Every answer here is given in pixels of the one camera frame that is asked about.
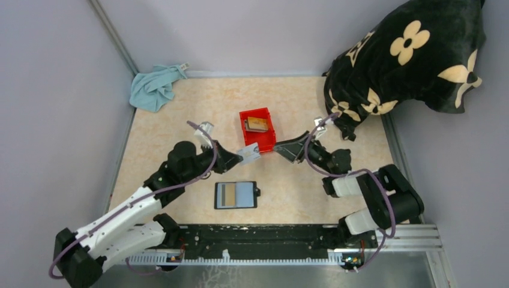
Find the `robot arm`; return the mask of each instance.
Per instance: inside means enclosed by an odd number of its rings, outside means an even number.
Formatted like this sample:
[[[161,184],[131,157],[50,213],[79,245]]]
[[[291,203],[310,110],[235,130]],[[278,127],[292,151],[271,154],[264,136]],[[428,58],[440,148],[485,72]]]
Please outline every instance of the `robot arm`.
[[[424,204],[417,192],[393,164],[381,167],[373,176],[364,172],[351,172],[351,156],[349,149],[338,149],[327,152],[320,144],[318,137],[326,132],[322,127],[321,118],[315,119],[317,133],[309,141],[308,158],[311,163],[320,167],[325,174],[343,175],[342,177],[326,177],[322,179],[325,193],[331,197],[363,196],[367,208],[354,212],[339,219],[338,234],[342,243],[354,244],[366,236],[366,232],[391,227],[390,208],[385,204],[380,187],[386,191],[394,191],[388,196],[396,224],[410,218],[418,217],[424,212]],[[304,145],[309,132],[303,135],[276,143],[276,151],[292,163],[304,161]]]
[[[242,161],[242,156],[228,152],[218,141],[212,144],[217,151],[212,167],[215,173],[225,173]],[[179,226],[167,214],[157,215],[143,226],[136,224],[182,195],[184,185],[207,170],[214,150],[211,146],[201,149],[202,153],[197,154],[191,142],[178,142],[158,171],[126,201],[74,233],[66,228],[57,234],[54,259],[68,250],[56,266],[71,287],[91,286],[111,266],[134,253],[176,243]]]

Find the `red plastic box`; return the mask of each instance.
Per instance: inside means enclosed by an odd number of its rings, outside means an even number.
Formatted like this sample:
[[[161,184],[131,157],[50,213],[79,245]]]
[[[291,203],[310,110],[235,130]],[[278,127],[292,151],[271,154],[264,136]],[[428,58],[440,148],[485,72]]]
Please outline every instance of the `red plastic box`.
[[[272,151],[274,145],[276,144],[276,132],[274,132],[274,127],[272,126],[269,109],[265,107],[249,111],[242,111],[239,113],[239,115],[240,115],[240,127],[242,127],[242,133],[244,134],[245,145],[248,146],[255,142],[258,142],[258,148],[260,148],[260,153]],[[247,120],[248,117],[267,119],[267,125],[269,126],[269,130],[263,133],[246,131],[244,126],[244,120]]]

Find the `black pillow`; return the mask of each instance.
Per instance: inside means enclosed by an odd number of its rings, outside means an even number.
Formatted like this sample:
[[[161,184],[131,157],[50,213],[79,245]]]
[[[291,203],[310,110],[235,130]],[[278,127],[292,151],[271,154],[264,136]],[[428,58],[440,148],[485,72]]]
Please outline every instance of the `black pillow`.
[[[486,40],[484,0],[410,0],[391,12],[353,48],[338,56],[326,76],[328,113],[342,138],[369,115],[408,99],[431,109],[463,113],[463,96],[481,85],[473,70]]]

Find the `label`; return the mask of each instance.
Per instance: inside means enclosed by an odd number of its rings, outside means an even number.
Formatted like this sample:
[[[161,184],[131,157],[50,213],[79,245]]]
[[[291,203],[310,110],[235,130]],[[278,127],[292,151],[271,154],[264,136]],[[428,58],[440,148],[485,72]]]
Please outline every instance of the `label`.
[[[240,165],[246,165],[248,163],[254,162],[258,158],[261,158],[260,148],[258,148],[258,143],[253,143],[249,146],[246,146],[239,151],[237,154],[242,156],[243,160],[240,162]]]
[[[182,71],[184,71],[184,70],[186,70],[188,68],[189,68],[189,62],[186,62],[186,63],[180,65],[180,69],[182,69]]]

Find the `cable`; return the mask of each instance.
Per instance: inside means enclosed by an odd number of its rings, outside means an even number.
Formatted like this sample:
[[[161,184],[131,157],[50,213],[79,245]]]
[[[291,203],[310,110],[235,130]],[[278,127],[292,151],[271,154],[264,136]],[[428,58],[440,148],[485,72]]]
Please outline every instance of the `cable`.
[[[195,130],[199,130],[201,131],[207,138],[208,140],[210,140],[211,143],[215,143],[213,140],[212,140],[212,137],[210,137],[210,135],[205,131],[203,130],[200,126],[196,125],[195,123],[192,123],[191,121],[187,121],[187,124],[191,127],[193,127]],[[212,162],[210,163],[210,165],[207,167],[207,169],[198,177],[192,179],[191,181],[188,181],[187,183],[183,183],[183,184],[178,184],[178,185],[173,185],[173,186],[170,186],[170,187],[166,187],[166,188],[162,188],[162,189],[159,189],[159,190],[155,190],[154,192],[152,193],[149,193],[149,194],[146,194],[146,195],[143,195],[137,199],[134,199],[132,202],[130,202],[128,205],[125,205],[124,207],[122,207],[121,209],[119,209],[118,211],[116,211],[115,213],[113,213],[112,215],[110,215],[108,218],[106,218],[104,221],[102,221],[101,223],[99,223],[97,226],[95,226],[94,228],[92,228],[90,231],[88,231],[88,233],[86,235],[83,235],[81,236],[80,238],[74,240],[69,246],[65,247],[56,257],[55,259],[53,260],[53,262],[51,263],[50,265],[50,268],[49,268],[49,271],[48,271],[48,275],[51,279],[63,279],[64,276],[58,276],[58,275],[55,275],[53,273],[53,270],[55,269],[55,266],[58,262],[60,262],[60,260],[62,259],[62,257],[67,253],[69,252],[69,250],[71,250],[74,246],[76,246],[78,243],[80,243],[81,241],[83,241],[84,239],[86,239],[86,237],[92,237],[94,235],[94,233],[101,229],[101,227],[103,227],[104,225],[106,225],[108,222],[110,222],[112,219],[114,219],[115,217],[117,217],[118,215],[120,215],[122,212],[124,212],[125,210],[129,209],[130,207],[133,207],[134,204],[140,202],[140,201],[143,201],[149,197],[152,197],[154,195],[157,195],[157,194],[160,194],[160,193],[164,193],[164,192],[168,192],[170,190],[175,190],[175,189],[179,189],[179,188],[182,188],[182,187],[185,187],[185,186],[188,186],[188,185],[191,185],[195,182],[197,182],[198,180],[202,179],[207,173],[209,173],[210,171],[212,171],[212,168],[214,167],[214,164],[215,164],[215,161],[217,159],[217,147],[215,145],[213,145],[212,147],[212,150],[214,151],[214,156],[212,157]]]
[[[355,269],[355,270],[348,270],[349,272],[358,272],[358,271],[364,269],[369,263],[371,263],[371,261],[375,258],[375,256],[378,255],[378,253],[380,252],[380,250],[382,250],[382,247],[385,244],[386,238],[393,238],[394,237],[394,235],[396,234],[396,218],[394,216],[394,210],[393,210],[393,207],[391,205],[391,202],[389,201],[389,197],[387,196],[387,193],[385,192],[384,186],[382,186],[382,184],[380,183],[378,178],[375,176],[375,174],[373,174],[373,172],[371,172],[371,170],[369,170],[369,169],[360,169],[360,170],[357,170],[357,171],[354,171],[354,172],[349,172],[347,174],[330,174],[330,173],[327,173],[327,172],[324,172],[324,171],[321,171],[320,169],[318,169],[311,162],[311,160],[309,159],[309,155],[308,155],[309,144],[311,143],[311,140],[313,139],[313,136],[315,135],[316,130],[318,130],[318,128],[320,128],[320,127],[323,127],[327,123],[327,121],[333,121],[334,119],[336,119],[338,117],[338,115],[339,115],[339,113],[336,112],[336,113],[332,113],[329,116],[327,116],[324,120],[322,120],[320,122],[319,125],[315,126],[315,128],[307,136],[306,142],[304,144],[304,157],[306,158],[307,164],[309,164],[309,166],[313,170],[317,171],[318,173],[320,173],[322,175],[325,175],[327,177],[333,177],[333,178],[344,178],[344,177],[349,176],[349,175],[356,175],[356,174],[363,173],[363,172],[368,174],[373,179],[373,181],[375,182],[376,186],[378,187],[378,189],[382,193],[382,197],[384,198],[385,206],[387,206],[387,209],[389,210],[389,218],[391,219],[391,234],[387,235],[387,233],[385,232],[384,229],[378,229],[382,233],[382,241],[378,245],[378,248],[376,249],[376,251],[368,259],[368,261],[364,262],[363,266],[361,266],[361,267],[359,267],[358,269]]]

